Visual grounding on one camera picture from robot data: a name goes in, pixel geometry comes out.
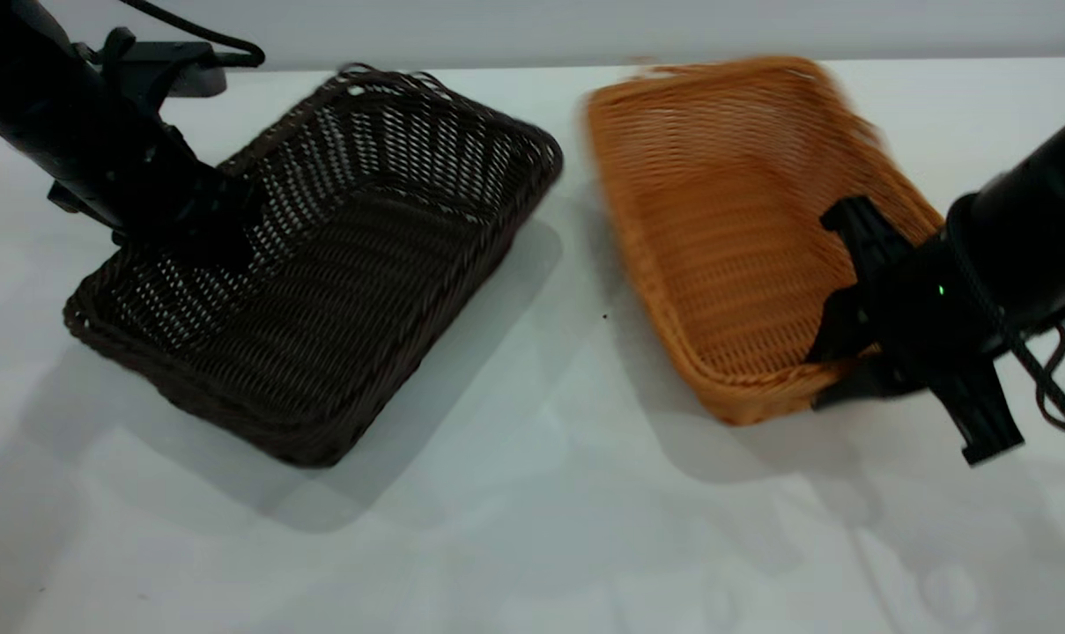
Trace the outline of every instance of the tan wicker basket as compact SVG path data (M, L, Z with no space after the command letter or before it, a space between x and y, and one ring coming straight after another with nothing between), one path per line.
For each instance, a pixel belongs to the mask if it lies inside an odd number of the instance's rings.
M915 244L943 217L814 62L656 68L589 103L625 264L681 376L747 425L809 406L853 362L803 363L853 264L818 217L866 195Z

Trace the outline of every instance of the white table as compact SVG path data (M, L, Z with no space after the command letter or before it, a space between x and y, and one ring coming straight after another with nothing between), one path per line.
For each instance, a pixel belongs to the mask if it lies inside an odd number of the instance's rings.
M940 209L1065 121L1065 59L830 67ZM586 157L584 94L629 72L437 74L568 169L324 472L70 340L62 304L113 248L0 141L0 634L1065 633L1065 436L1011 358L1027 446L974 470L928 394L744 429L697 404ZM217 161L322 78L234 76L166 118Z

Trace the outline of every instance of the white wall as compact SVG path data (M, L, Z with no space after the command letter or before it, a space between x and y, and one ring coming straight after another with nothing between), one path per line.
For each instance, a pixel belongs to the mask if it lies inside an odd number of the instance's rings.
M73 39L175 32L116 0L40 0ZM623 64L740 53L1065 55L1065 0L155 0L274 68Z

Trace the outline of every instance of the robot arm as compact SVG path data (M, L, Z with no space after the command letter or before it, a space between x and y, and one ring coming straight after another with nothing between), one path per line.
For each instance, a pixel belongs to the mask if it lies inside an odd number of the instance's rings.
M109 226L115 241L245 266L242 226L261 193L198 161L159 109L168 95L220 93L225 65L261 64L261 49L246 45L250 55L219 55L201 42L137 43L118 28L94 53L70 44L37 0L0 0L0 135L55 178L50 200Z
M1014 353L1037 383L1048 421L1065 430L1065 394L1025 340L1056 328L1065 346L1065 126L982 191L957 200L947 226L914 247L868 198L822 218L841 233L858 283L831 294L807 360L879 353L819 394L815 407L930 389L947 407L971 465L1022 442L995 373ZM1052 401L1064 420L1051 417Z

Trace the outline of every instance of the dark brown wicker basket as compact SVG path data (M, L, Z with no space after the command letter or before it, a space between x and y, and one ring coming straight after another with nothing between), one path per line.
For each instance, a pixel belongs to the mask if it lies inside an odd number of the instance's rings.
M535 126L353 65L222 165L269 195L246 274L126 247L66 326L176 406L330 466L507 254L563 167Z

